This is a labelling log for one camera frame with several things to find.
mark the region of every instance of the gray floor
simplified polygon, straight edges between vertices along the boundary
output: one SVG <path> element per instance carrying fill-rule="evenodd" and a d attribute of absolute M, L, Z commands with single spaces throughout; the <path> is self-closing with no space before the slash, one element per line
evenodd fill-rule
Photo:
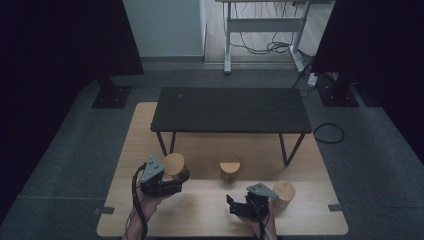
<path fill-rule="evenodd" d="M 152 70 L 144 76 L 114 79 L 133 86 L 124 109 L 91 109 L 95 83 L 79 94 L 65 121 L 68 128 L 59 129 L 19 194 L 0 227 L 0 239 L 101 239 L 95 210 L 105 202 L 133 111 L 140 102 L 156 101 L 161 87 L 291 87 L 298 76 L 293 66 L 240 67 L 231 75 L 216 65 L 145 66 Z M 305 78 L 298 87 L 307 88 Z M 284 239 L 424 239 L 424 166 L 383 109 L 358 101 L 358 108 L 328 108 L 316 90 L 304 98 L 313 128 L 331 122 L 346 134 L 339 144 L 318 145 L 348 234 Z M 340 132 L 328 127 L 316 136 L 335 140 Z"/>

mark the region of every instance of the black curtain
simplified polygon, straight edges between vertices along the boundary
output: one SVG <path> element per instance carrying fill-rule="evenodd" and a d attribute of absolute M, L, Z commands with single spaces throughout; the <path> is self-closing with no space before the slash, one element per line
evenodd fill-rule
<path fill-rule="evenodd" d="M 143 74 L 122 0 L 0 2 L 1 221 L 99 74 Z"/>

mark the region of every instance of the wooden tabletop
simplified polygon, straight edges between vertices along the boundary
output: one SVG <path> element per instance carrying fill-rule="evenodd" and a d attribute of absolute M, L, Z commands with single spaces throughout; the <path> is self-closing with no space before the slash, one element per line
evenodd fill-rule
<path fill-rule="evenodd" d="M 150 123 L 156 103 L 137 105 L 97 227 L 100 236 L 122 236 L 132 209 L 131 179 L 150 155 L 163 159 Z M 171 134 L 163 134 L 169 142 Z M 293 148 L 296 134 L 284 135 Z M 226 194 L 243 202 L 246 188 L 262 182 L 270 189 L 278 180 L 290 181 L 296 196 L 276 212 L 278 235 L 343 235 L 348 226 L 342 212 L 330 212 L 338 204 L 331 180 L 312 134 L 307 134 L 296 156 L 284 167 L 278 135 L 241 133 L 181 133 L 175 152 L 184 156 L 191 178 L 181 193 L 163 201 L 149 222 L 148 236 L 252 236 L 247 225 L 229 214 Z M 237 156 L 240 169 L 232 183 L 220 179 L 220 160 Z"/>

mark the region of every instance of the wall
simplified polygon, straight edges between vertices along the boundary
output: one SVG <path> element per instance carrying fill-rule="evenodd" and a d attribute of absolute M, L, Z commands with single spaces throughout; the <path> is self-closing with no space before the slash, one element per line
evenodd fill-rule
<path fill-rule="evenodd" d="M 140 57 L 203 56 L 205 0 L 124 0 Z"/>

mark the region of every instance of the desk leg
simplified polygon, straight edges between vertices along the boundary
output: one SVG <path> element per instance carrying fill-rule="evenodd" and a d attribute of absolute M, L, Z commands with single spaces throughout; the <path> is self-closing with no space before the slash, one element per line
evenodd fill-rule
<path fill-rule="evenodd" d="M 174 146 L 175 146 L 175 137 L 177 136 L 176 132 L 172 132 L 172 140 L 171 140 L 171 147 L 169 148 L 169 153 L 174 152 Z"/>
<path fill-rule="evenodd" d="M 299 148 L 300 144 L 302 143 L 303 138 L 305 137 L 305 134 L 304 133 L 300 134 L 300 136 L 297 139 L 297 142 L 294 145 L 294 148 L 293 148 L 292 152 L 290 153 L 290 156 L 289 156 L 288 159 L 287 159 L 286 147 L 284 146 L 283 134 L 279 133 L 279 136 L 280 136 L 281 151 L 283 152 L 284 166 L 288 166 L 288 165 L 290 165 L 290 162 L 293 159 L 294 154 L 297 152 L 297 149 Z"/>
<path fill-rule="evenodd" d="M 227 13 L 227 41 L 225 44 L 225 53 L 224 53 L 224 73 L 231 74 L 231 3 L 227 3 L 228 13 Z"/>
<path fill-rule="evenodd" d="M 165 147 L 165 143 L 163 143 L 162 135 L 160 134 L 160 132 L 156 132 L 156 135 L 158 136 L 159 144 L 160 144 L 160 147 L 162 148 L 163 156 L 166 157 L 168 153 L 166 152 L 166 147 Z"/>
<path fill-rule="evenodd" d="M 305 5 L 305 10 L 302 15 L 302 23 L 300 24 L 299 30 L 296 33 L 296 38 L 293 44 L 290 46 L 290 53 L 292 55 L 293 61 L 296 64 L 296 68 L 299 72 L 302 72 L 305 66 L 303 66 L 302 58 L 298 54 L 300 39 L 302 38 L 303 30 L 305 29 L 306 20 L 309 12 L 309 7 L 311 6 L 311 2 L 307 1 Z"/>

